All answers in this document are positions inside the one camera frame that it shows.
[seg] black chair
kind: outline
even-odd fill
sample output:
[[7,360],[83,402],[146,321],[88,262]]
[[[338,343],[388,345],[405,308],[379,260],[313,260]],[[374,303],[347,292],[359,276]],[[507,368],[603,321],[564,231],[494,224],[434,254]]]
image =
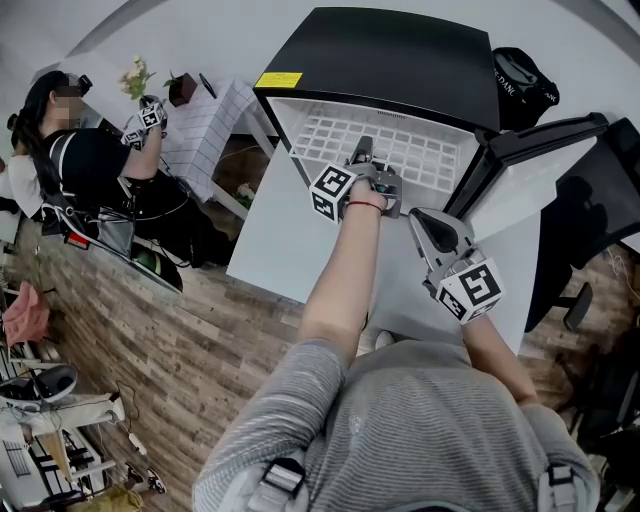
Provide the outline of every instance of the black chair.
[[625,351],[600,354],[593,345],[589,352],[590,364],[578,376],[560,354],[556,362],[562,366],[573,386],[571,398],[556,408],[557,413],[575,408],[569,432],[578,428],[578,444],[593,453],[600,438],[620,427],[628,427],[636,417],[640,403],[640,361]]
[[574,300],[560,297],[573,274],[627,236],[640,232],[640,134],[627,119],[612,124],[557,182],[557,197],[541,212],[530,332],[554,306],[571,308],[576,330],[591,302],[590,287]]

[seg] pink cloth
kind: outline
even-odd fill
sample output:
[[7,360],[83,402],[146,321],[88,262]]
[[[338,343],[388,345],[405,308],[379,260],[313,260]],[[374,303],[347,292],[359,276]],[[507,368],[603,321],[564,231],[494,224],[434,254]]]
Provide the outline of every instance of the pink cloth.
[[49,311],[44,294],[23,281],[18,298],[2,315],[8,346],[24,341],[40,341],[46,336]]

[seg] black hair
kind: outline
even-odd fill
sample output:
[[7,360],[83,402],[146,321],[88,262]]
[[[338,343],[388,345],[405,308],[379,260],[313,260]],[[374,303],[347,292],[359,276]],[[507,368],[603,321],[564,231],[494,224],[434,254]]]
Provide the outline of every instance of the black hair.
[[38,78],[24,103],[20,113],[9,118],[7,127],[11,124],[13,134],[11,143],[15,148],[18,142],[22,142],[28,155],[33,160],[38,181],[40,182],[40,194],[53,195],[60,192],[60,176],[49,158],[49,154],[42,144],[40,136],[40,124],[47,113],[47,103],[51,91],[69,85],[69,77],[62,71],[50,71]]

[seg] yellow label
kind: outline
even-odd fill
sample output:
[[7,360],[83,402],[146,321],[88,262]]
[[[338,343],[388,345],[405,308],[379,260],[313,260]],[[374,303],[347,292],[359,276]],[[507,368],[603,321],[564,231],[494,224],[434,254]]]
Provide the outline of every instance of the yellow label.
[[255,87],[282,87],[293,89],[302,73],[262,73]]

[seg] wristband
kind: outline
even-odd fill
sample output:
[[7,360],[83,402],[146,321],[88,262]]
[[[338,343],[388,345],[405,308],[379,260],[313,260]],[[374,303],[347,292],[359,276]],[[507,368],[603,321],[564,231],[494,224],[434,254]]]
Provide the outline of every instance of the wristband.
[[347,207],[351,206],[352,204],[366,204],[368,206],[373,206],[374,208],[377,208],[381,214],[384,213],[384,210],[382,208],[380,208],[378,205],[375,205],[373,203],[368,203],[367,201],[349,201],[347,203]]

